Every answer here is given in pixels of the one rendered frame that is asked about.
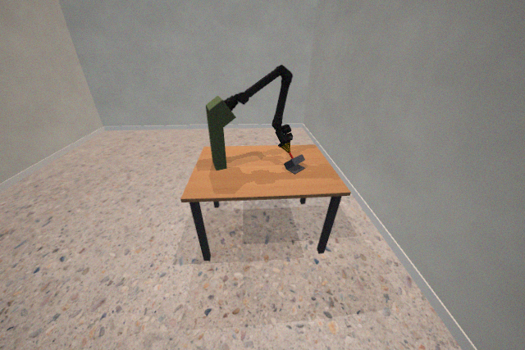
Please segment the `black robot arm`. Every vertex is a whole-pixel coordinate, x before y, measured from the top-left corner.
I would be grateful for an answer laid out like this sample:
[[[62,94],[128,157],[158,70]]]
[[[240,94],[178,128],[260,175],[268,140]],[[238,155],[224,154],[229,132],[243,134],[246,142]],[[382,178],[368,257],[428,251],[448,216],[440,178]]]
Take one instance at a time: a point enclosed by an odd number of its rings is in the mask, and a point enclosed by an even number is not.
[[[248,90],[247,92],[238,93],[234,96],[232,95],[231,97],[224,100],[224,102],[230,108],[230,110],[233,111],[233,109],[239,102],[241,102],[242,104],[245,104],[249,100],[249,97],[252,97],[257,91],[262,89],[267,84],[271,83],[275,78],[277,78],[278,76],[280,76],[280,74],[282,74],[281,75],[281,78],[282,78],[281,79],[281,91],[280,91],[279,98],[278,98],[276,113],[272,121],[272,127],[274,128],[274,130],[276,130],[275,133],[276,133],[277,138],[280,138],[281,135],[284,135],[285,139],[292,140],[293,135],[292,133],[290,133],[291,132],[290,126],[281,125],[281,124],[282,124],[283,112],[285,108],[285,101],[286,101],[287,93],[288,93],[293,75],[283,65],[280,65],[280,67],[281,68],[277,67],[271,73],[269,73],[268,75],[260,79],[256,84],[246,89]]]

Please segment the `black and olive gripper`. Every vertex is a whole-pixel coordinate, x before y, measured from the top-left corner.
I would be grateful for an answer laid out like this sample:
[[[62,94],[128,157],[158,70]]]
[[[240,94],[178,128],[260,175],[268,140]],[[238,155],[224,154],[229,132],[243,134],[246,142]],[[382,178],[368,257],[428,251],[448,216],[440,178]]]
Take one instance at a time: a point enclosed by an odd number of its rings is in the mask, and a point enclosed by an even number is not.
[[[285,139],[284,135],[281,135],[280,138],[278,139],[280,141],[280,144],[278,144],[278,147],[283,148],[285,151],[289,153],[290,152],[290,139]]]

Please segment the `grey sloped panel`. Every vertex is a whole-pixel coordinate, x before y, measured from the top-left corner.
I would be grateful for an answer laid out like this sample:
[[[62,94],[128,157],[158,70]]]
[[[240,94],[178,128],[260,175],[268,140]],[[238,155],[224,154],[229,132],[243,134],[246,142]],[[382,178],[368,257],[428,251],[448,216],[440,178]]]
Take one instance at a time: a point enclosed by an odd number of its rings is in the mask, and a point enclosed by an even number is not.
[[[303,154],[287,161],[284,163],[284,166],[288,171],[292,172],[293,174],[297,174],[298,172],[305,169],[305,167],[299,165],[299,163],[302,161],[305,161]]]

